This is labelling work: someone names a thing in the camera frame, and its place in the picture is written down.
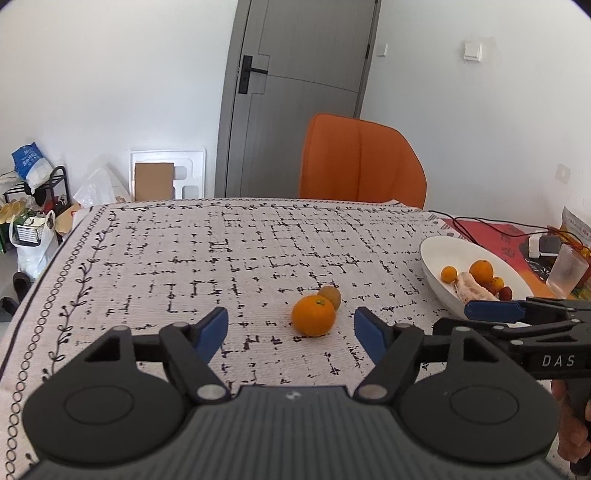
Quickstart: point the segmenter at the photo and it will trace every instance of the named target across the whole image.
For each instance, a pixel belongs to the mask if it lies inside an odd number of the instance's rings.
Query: chair
[[[328,113],[310,122],[300,175],[300,198],[425,205],[427,179],[406,139],[395,129]]]

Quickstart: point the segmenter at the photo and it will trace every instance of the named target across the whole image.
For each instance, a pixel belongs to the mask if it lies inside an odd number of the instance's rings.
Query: gray door
[[[376,0],[252,0],[230,129],[227,196],[297,197],[311,118],[356,112],[375,7]]]

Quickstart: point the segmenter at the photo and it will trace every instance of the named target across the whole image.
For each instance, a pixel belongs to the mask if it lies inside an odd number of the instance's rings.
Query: gray floor
[[[17,271],[17,252],[11,250],[6,254],[0,254],[0,299],[12,297],[16,300],[17,294],[12,289],[12,276]],[[10,316],[0,309],[0,339],[4,336],[10,322]]]

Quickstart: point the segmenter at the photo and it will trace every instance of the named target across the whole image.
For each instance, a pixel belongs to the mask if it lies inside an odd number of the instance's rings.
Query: white bowl
[[[442,282],[441,271],[444,267],[451,265],[458,273],[465,272],[470,270],[470,266],[476,260],[488,260],[492,264],[495,276],[501,277],[505,285],[513,291],[514,300],[525,300],[526,297],[533,295],[525,280],[495,254],[460,238],[432,236],[421,243],[423,272],[437,298],[457,317],[466,318],[464,304],[458,298],[453,283]]]

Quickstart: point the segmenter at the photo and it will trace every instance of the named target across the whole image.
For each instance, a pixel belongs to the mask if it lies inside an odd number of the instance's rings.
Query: wire
[[[540,225],[530,225],[529,223],[520,223],[520,222],[512,222],[510,220],[496,220],[496,219],[489,219],[489,218],[483,218],[483,217],[467,217],[467,216],[457,216],[454,217],[448,213],[444,213],[444,212],[438,212],[436,210],[429,210],[429,212],[431,213],[437,213],[438,215],[444,215],[446,217],[449,217],[450,219],[452,219],[452,224],[453,226],[465,237],[467,237],[472,243],[476,244],[476,245],[480,245],[476,239],[474,238],[473,235],[471,235],[468,230],[466,229],[466,227],[464,225],[462,225],[458,220],[476,220],[477,222],[483,223],[484,225],[492,228],[494,231],[499,232],[503,235],[506,235],[508,237],[511,238],[518,238],[518,237],[522,237],[522,236],[530,236],[530,235],[538,235],[539,233],[565,233],[568,234],[572,237],[574,237],[577,242],[580,243],[580,245],[575,245],[570,239],[567,238],[568,243],[575,249],[581,250],[584,248],[584,243],[582,242],[582,240],[575,234],[572,232],[569,232],[567,230],[559,230],[557,228],[553,228],[553,227],[544,227],[544,226],[540,226]],[[507,233],[504,232],[503,230],[498,229],[497,227],[495,227],[494,225],[492,225],[489,222],[498,222],[498,223],[509,223],[511,225],[519,225],[519,226],[526,226],[529,228],[538,228],[538,229],[543,229],[542,231],[539,232],[531,232],[531,233]]]

